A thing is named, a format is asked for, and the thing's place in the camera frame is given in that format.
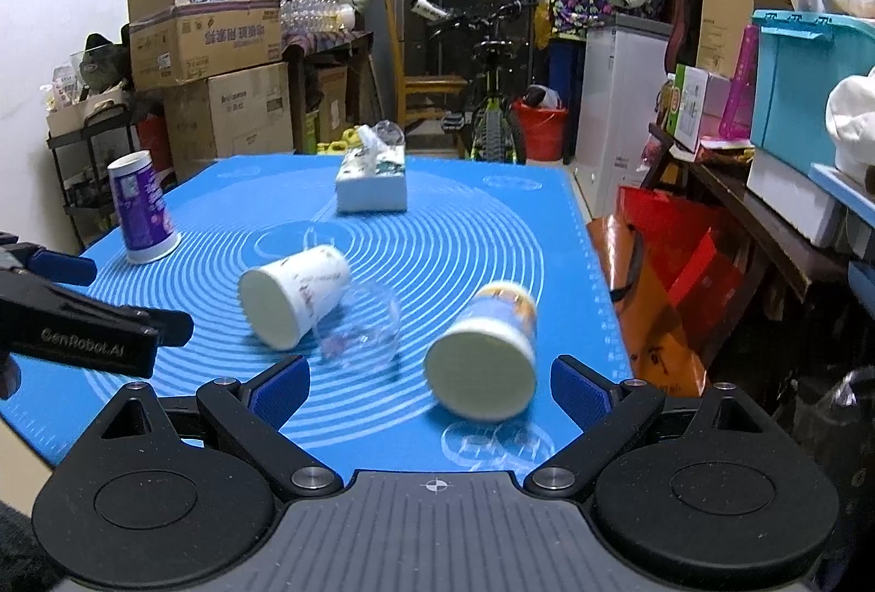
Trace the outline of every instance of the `orange bag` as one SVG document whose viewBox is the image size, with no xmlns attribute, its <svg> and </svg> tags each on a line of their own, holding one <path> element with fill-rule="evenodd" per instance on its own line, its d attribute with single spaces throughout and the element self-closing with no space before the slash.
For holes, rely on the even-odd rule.
<svg viewBox="0 0 875 592">
<path fill-rule="evenodd" d="M 586 229 L 611 290 L 634 376 L 674 397 L 699 397 L 705 369 L 688 346 L 681 317 L 645 253 L 643 235 L 618 216 L 594 219 Z"/>
</svg>

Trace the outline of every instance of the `tissue box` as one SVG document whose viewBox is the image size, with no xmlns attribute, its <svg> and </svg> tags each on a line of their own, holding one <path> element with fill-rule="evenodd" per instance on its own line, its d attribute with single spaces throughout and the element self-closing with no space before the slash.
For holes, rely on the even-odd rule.
<svg viewBox="0 0 875 592">
<path fill-rule="evenodd" d="M 377 154 L 375 170 L 362 148 L 344 155 L 337 177 L 337 212 L 404 212 L 407 209 L 407 176 L 404 146 L 394 145 Z"/>
</svg>

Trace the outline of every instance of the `clear plastic cup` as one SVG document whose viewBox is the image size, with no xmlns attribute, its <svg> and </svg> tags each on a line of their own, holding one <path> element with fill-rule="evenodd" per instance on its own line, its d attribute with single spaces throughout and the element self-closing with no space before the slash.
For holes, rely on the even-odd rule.
<svg viewBox="0 0 875 592">
<path fill-rule="evenodd" d="M 395 292 L 375 282 L 353 282 L 337 307 L 313 326 L 322 361 L 359 372 L 390 367 L 400 334 L 401 306 Z"/>
</svg>

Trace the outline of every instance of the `table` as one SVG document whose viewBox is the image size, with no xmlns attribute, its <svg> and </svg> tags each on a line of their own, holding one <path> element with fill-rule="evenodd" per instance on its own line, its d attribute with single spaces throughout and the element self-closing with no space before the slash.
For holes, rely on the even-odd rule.
<svg viewBox="0 0 875 592">
<path fill-rule="evenodd" d="M 661 145 L 641 186 L 648 190 L 666 187 L 675 191 L 674 186 L 661 182 L 666 166 L 673 160 L 670 149 L 675 145 L 675 139 L 657 124 L 650 124 L 650 133 L 659 139 Z M 716 199 L 736 218 L 754 243 L 745 278 L 701 354 L 706 368 L 713 364 L 770 269 L 780 274 L 802 303 L 846 291 L 846 257 L 813 247 L 763 200 L 747 190 L 744 181 L 736 175 L 701 163 L 677 162 L 693 183 L 691 194 L 698 190 L 699 196 L 704 192 Z"/>
<path fill-rule="evenodd" d="M 100 272 L 91 295 L 114 303 L 182 308 L 195 321 L 185 348 L 162 348 L 151 384 L 192 394 L 227 375 L 241 380 L 281 356 L 259 343 L 236 301 L 248 267 L 331 242 L 353 279 L 393 288 L 401 347 L 369 373 L 321 360 L 312 339 L 309 400 L 283 433 L 349 480 L 356 468 L 513 470 L 518 477 L 579 435 L 550 395 L 550 365 L 571 353 L 614 381 L 628 358 L 566 172 L 552 168 L 409 158 L 410 207 L 401 215 L 336 216 L 331 156 L 238 156 L 218 161 L 167 196 L 183 234 L 176 251 L 130 266 L 117 231 L 86 253 Z M 500 425 L 459 420 L 436 406 L 422 375 L 433 340 L 487 282 L 513 279 L 538 302 L 538 385 L 523 416 Z M 6 421 L 56 464 L 124 383 L 21 359 L 21 391 L 0 404 Z"/>
<path fill-rule="evenodd" d="M 283 36 L 283 61 L 289 65 L 291 126 L 295 145 L 305 145 L 305 62 L 334 55 L 347 65 L 347 113 L 353 123 L 373 125 L 382 117 L 370 66 L 373 32 L 318 32 Z"/>
</svg>

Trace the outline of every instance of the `white box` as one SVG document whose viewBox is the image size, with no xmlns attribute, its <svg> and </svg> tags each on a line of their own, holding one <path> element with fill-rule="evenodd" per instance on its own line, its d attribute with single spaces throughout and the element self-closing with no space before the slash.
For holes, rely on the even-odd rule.
<svg viewBox="0 0 875 592">
<path fill-rule="evenodd" d="M 795 168 L 757 148 L 747 187 L 815 247 L 833 243 L 841 203 Z"/>
<path fill-rule="evenodd" d="M 404 146 L 394 145 L 377 154 L 372 171 L 362 148 L 343 156 L 334 178 L 337 212 L 404 212 L 407 209 L 407 174 Z"/>
<path fill-rule="evenodd" d="M 638 167 L 665 83 L 670 32 L 670 25 L 616 15 L 614 26 L 587 33 L 574 165 L 594 218 L 614 213 L 620 185 L 644 179 Z"/>
<path fill-rule="evenodd" d="M 675 139 L 695 153 L 700 139 L 718 132 L 732 83 L 705 69 L 691 66 L 683 69 L 684 85 L 677 110 Z"/>
</svg>

